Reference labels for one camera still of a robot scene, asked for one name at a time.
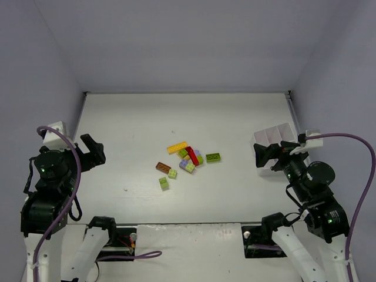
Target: lego brick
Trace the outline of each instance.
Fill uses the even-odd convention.
[[[190,159],[192,160],[192,163],[195,165],[195,166],[199,166],[200,163],[196,157],[196,155],[194,154],[194,151],[191,147],[187,147],[186,148],[186,151],[188,152],[188,155],[190,157]]]
[[[186,169],[186,166],[189,164],[189,162],[187,160],[182,160],[180,163],[179,163],[179,167],[181,167],[182,169]]]
[[[175,144],[170,147],[167,147],[167,152],[169,152],[169,154],[173,154],[173,153],[176,153],[177,151],[184,149],[187,146],[188,146],[187,142],[181,142],[179,144]]]
[[[197,160],[199,161],[199,165],[202,165],[204,163],[204,159],[202,158],[202,156],[198,156]]]
[[[170,169],[169,171],[169,178],[176,179],[177,171],[174,169]]]
[[[163,172],[165,174],[169,174],[169,171],[171,169],[171,167],[169,167],[168,165],[165,165],[164,163],[161,163],[161,162],[159,162],[155,168],[157,170],[159,170],[160,172]]]
[[[187,170],[189,173],[192,173],[194,171],[195,165],[192,163],[187,164],[185,170]]]
[[[186,156],[188,156],[188,152],[186,149],[182,149],[178,151],[177,155],[181,158],[184,159]]]
[[[159,184],[163,191],[169,188],[169,183],[165,177],[159,179]]]
[[[206,155],[206,162],[208,163],[219,162],[220,160],[221,156],[219,155],[219,153]]]

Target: lime green lego brick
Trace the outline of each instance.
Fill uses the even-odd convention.
[[[206,155],[206,161],[208,163],[219,162],[220,160],[221,160],[221,156],[219,155],[219,153]]]
[[[169,178],[176,179],[177,171],[174,169],[170,169],[169,171]]]
[[[163,191],[169,188],[169,183],[165,177],[159,179],[159,184]]]
[[[186,149],[182,149],[180,151],[178,151],[177,153],[179,155],[179,157],[181,157],[182,159],[184,159],[186,156],[188,156],[188,152]]]
[[[185,170],[187,170],[189,173],[192,173],[194,171],[195,165],[192,163],[187,164]]]
[[[204,159],[202,158],[202,156],[197,156],[197,160],[199,161],[200,165],[204,163]]]

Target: red lego brick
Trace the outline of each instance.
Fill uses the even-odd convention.
[[[192,160],[192,163],[193,163],[195,166],[199,166],[199,165],[200,165],[200,162],[199,162],[199,160],[197,159],[196,155],[194,154],[193,149],[192,149],[190,146],[188,146],[188,147],[186,148],[186,151],[188,152],[188,155],[189,155],[190,159]]]

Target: purple lego brick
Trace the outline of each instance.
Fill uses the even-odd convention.
[[[182,169],[185,169],[186,166],[189,164],[189,162],[187,160],[182,160],[180,163],[179,163],[179,166],[182,168]]]

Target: purple cable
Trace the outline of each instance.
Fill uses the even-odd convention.
[[[65,214],[68,213],[69,209],[72,207],[72,202],[73,202],[74,198],[76,197],[76,194],[77,194],[77,191],[78,191],[78,186],[80,185],[80,180],[81,180],[81,163],[80,163],[80,158],[78,157],[76,149],[73,146],[73,144],[71,144],[71,142],[63,134],[61,134],[60,132],[58,132],[56,129],[53,129],[53,128],[48,127],[48,126],[40,126],[40,127],[38,127],[36,129],[36,132],[39,135],[41,135],[41,132],[44,129],[46,129],[48,131],[51,131],[54,134],[58,135],[68,145],[68,147],[72,151],[73,156],[75,157],[75,160],[76,160],[76,164],[77,164],[77,179],[76,179],[75,185],[73,187],[72,195],[69,198],[66,206],[62,209],[62,211],[57,216],[57,218],[48,227],[48,229],[46,230],[46,232],[43,234],[42,238],[38,242],[38,245],[36,245],[36,248],[34,250],[34,255],[33,255],[33,264],[34,265],[38,262],[39,250],[41,249],[44,240],[46,240],[48,234],[51,233],[52,229],[59,223],[59,221],[61,221],[61,218],[63,216],[65,216]],[[33,280],[34,280],[34,282],[38,282],[38,266],[36,266],[33,269]]]
[[[162,251],[151,251],[150,253],[141,254],[139,256],[106,256],[97,258],[96,261],[102,260],[111,260],[111,259],[128,259],[128,260],[145,260],[145,259],[153,259],[155,257],[160,257],[162,255]]]
[[[282,251],[282,249],[279,246],[269,246],[269,245],[262,245],[262,244],[253,244],[252,246],[260,250]]]
[[[351,241],[351,238],[353,236],[355,222],[357,221],[357,217],[359,215],[360,208],[361,208],[361,206],[362,206],[362,204],[364,202],[364,199],[365,199],[365,197],[366,197],[366,195],[368,193],[368,190],[371,187],[371,183],[372,183],[372,180],[373,180],[374,175],[375,175],[376,156],[375,156],[375,151],[372,148],[371,144],[369,144],[363,138],[361,138],[359,136],[356,136],[356,135],[352,135],[352,134],[347,134],[347,133],[329,133],[329,134],[322,134],[322,135],[317,135],[317,136],[312,136],[312,137],[306,137],[305,139],[306,140],[312,140],[312,139],[325,138],[325,137],[348,137],[348,138],[356,139],[356,140],[362,142],[363,144],[365,144],[366,147],[368,148],[368,150],[370,150],[370,153],[371,153],[371,172],[370,172],[370,176],[368,178],[367,184],[365,185],[363,193],[362,193],[362,195],[361,195],[361,197],[359,199],[359,202],[357,204],[357,207],[355,209],[355,212],[354,212],[354,215],[352,217],[351,224],[350,224],[350,230],[348,232],[348,236],[347,236],[347,239],[346,239],[345,259],[348,260],[349,257],[350,257],[350,241]],[[351,266],[350,266],[350,264],[347,264],[346,268],[347,268],[347,273],[348,273],[348,279],[349,279],[350,282],[353,282],[354,279],[353,279],[353,273],[351,272]]]

